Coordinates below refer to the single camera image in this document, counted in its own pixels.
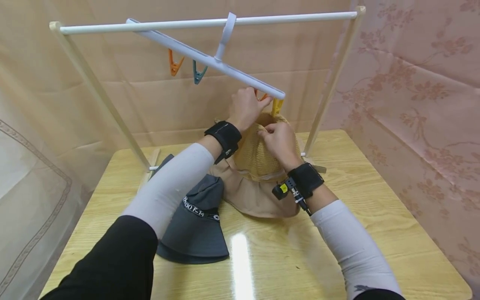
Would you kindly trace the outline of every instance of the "beige curtain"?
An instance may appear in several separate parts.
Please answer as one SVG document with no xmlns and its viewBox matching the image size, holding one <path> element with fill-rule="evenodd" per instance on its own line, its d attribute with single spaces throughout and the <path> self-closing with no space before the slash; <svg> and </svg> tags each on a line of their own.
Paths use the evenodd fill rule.
<svg viewBox="0 0 480 300">
<path fill-rule="evenodd" d="M 349 9 L 348 0 L 17 0 L 0 3 L 0 299 L 34 299 L 109 158 L 127 145 L 48 29 L 64 24 L 225 18 Z M 310 128 L 343 23 L 238 26 L 224 61 L 284 90 L 282 111 Z M 222 28 L 172 30 L 215 53 Z M 193 142 L 227 114 L 242 84 L 208 70 L 199 85 L 185 59 L 133 33 L 74 36 L 141 146 Z M 328 126 L 347 113 L 331 108 Z"/>
</svg>

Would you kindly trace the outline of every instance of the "teal clothespin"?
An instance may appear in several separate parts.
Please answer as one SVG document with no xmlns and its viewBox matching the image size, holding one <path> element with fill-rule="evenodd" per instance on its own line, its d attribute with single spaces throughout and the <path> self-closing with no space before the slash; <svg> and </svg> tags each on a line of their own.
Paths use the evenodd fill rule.
<svg viewBox="0 0 480 300">
<path fill-rule="evenodd" d="M 197 72 L 197 62 L 196 61 L 193 61 L 193 82 L 195 82 L 195 84 L 199 84 L 200 81 L 202 80 L 202 78 L 204 77 L 205 75 L 205 72 L 207 71 L 207 68 L 208 67 L 205 67 L 204 68 L 204 71 L 203 72 Z"/>
</svg>

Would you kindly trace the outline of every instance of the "white hanger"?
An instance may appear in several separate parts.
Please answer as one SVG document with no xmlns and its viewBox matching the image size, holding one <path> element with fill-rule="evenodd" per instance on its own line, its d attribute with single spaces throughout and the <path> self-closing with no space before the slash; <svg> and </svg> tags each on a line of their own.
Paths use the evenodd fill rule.
<svg viewBox="0 0 480 300">
<path fill-rule="evenodd" d="M 205 53 L 198 51 L 197 49 L 194 49 L 188 45 L 185 45 L 177 41 L 176 39 L 169 37 L 158 31 L 154 31 L 154 30 L 139 31 L 136 33 L 148 39 L 151 39 L 169 49 L 172 49 L 178 53 L 181 53 L 184 56 L 188 56 L 193 60 L 201 62 L 205 66 L 217 69 L 220 72 L 224 73 L 225 75 L 238 79 L 243 83 L 245 83 L 246 85 L 259 89 L 260 91 L 266 94 L 269 94 L 274 98 L 284 99 L 285 93 L 283 91 L 269 84 L 266 84 L 263 81 L 258 80 L 255 77 L 252 77 L 248 74 L 245 74 L 244 72 L 237 70 L 229 66 L 228 64 L 222 62 L 223 53 L 225 51 L 225 47 L 228 41 L 230 40 L 230 36 L 232 34 L 233 26 L 235 25 L 236 19 L 237 19 L 236 15 L 232 14 L 231 12 L 228 14 L 227 23 L 223 28 L 222 39 L 220 40 L 220 44 L 218 45 L 218 49 L 214 57 L 210 55 L 206 55 Z M 140 22 L 134 19 L 127 19 L 126 23 L 131 24 L 131 23 L 140 23 Z"/>
</svg>

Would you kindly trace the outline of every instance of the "table surface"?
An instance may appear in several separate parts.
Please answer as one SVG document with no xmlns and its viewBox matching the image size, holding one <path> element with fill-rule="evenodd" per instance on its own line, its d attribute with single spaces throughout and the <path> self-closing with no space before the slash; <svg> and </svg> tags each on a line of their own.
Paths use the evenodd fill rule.
<svg viewBox="0 0 480 300">
<path fill-rule="evenodd" d="M 297 135 L 304 142 L 307 133 Z M 161 147 L 159 161 L 188 144 Z M 143 149 L 147 157 L 154 148 Z M 320 132 L 311 158 L 324 179 L 365 226 L 407 299 L 471 298 L 471 290 L 427 233 L 342 130 Z M 128 149 L 116 152 L 42 292 L 55 288 L 103 236 L 144 178 Z M 152 299 L 341 299 L 336 260 L 307 214 L 261 219 L 220 207 L 230 259 L 182 265 L 155 257 Z"/>
</svg>

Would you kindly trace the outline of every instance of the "white arm sleeve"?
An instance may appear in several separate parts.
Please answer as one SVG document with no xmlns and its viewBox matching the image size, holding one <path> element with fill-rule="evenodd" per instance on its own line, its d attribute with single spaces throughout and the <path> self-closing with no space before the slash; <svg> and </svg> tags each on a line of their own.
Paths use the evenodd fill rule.
<svg viewBox="0 0 480 300">
<path fill-rule="evenodd" d="M 213 166 L 214 158 L 200 144 L 192 144 L 166 163 L 138 192 L 122 216 L 134 216 L 162 238 L 185 195 Z"/>
<path fill-rule="evenodd" d="M 371 288 L 401 295 L 380 249 L 341 200 L 315 212 L 311 220 L 342 269 L 348 300 Z"/>
</svg>

